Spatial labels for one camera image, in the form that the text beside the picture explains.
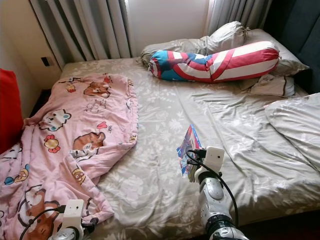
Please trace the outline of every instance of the colorful book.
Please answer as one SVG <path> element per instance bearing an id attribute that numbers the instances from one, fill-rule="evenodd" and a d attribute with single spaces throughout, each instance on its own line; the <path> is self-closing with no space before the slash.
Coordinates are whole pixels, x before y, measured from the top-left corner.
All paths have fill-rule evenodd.
<path id="1" fill-rule="evenodd" d="M 187 164 L 187 161 L 189 157 L 187 156 L 188 150 L 194 150 L 194 149 L 200 149 L 201 144 L 196 132 L 196 129 L 193 124 L 191 124 L 184 136 L 184 140 L 179 146 L 176 151 L 178 153 L 179 161 L 180 161 L 180 167 L 183 177 L 188 177 L 190 182 L 195 182 L 195 172 L 198 169 L 197 165 L 191 165 Z M 195 154 L 193 152 L 189 153 L 190 156 L 193 158 L 195 157 Z"/>

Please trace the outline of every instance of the pink blanket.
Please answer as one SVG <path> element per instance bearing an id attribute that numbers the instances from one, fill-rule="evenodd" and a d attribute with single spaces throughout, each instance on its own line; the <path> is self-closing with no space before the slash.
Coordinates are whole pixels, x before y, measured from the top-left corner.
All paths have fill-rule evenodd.
<path id="1" fill-rule="evenodd" d="M 0 239 L 19 239 L 45 209 L 83 199 L 83 221 L 114 213 L 95 184 L 137 141 L 133 82 L 117 74 L 65 78 L 25 120 L 21 143 L 0 156 Z M 47 240 L 62 214 L 49 211 L 24 240 Z"/>

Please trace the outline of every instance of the mattress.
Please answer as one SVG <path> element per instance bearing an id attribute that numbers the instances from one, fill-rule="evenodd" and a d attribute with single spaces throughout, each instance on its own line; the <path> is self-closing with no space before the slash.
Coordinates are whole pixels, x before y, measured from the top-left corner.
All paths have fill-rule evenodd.
<path id="1" fill-rule="evenodd" d="M 89 73 L 130 78 L 139 112 L 136 146 L 97 184 L 114 217 L 90 239 L 187 239 L 204 233 L 199 184 L 182 177 L 176 152 L 190 124 L 202 146 L 225 149 L 222 178 L 235 196 L 240 225 L 320 209 L 320 173 L 265 115 L 264 107 L 282 97 L 253 95 L 236 82 L 157 79 L 138 58 L 69 63 L 61 77 Z M 297 87 L 296 97 L 305 95 Z M 229 198 L 228 206 L 234 216 Z"/>

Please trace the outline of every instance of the floor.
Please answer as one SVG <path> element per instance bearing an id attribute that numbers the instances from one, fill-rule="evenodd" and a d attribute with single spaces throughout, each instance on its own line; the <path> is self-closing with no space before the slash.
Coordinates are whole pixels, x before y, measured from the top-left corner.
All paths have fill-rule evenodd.
<path id="1" fill-rule="evenodd" d="M 31 116 L 48 101 L 50 94 L 51 90 L 42 91 Z M 239 229 L 250 240 L 320 240 L 320 210 L 253 223 Z M 206 239 L 206 236 L 199 236 L 190 240 Z"/>

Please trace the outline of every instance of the red cushion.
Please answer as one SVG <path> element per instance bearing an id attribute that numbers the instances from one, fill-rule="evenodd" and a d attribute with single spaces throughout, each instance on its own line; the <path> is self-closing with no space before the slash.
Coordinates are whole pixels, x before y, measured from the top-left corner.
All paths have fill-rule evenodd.
<path id="1" fill-rule="evenodd" d="M 23 124 L 16 75 L 0 68 L 0 154 L 19 141 Z"/>

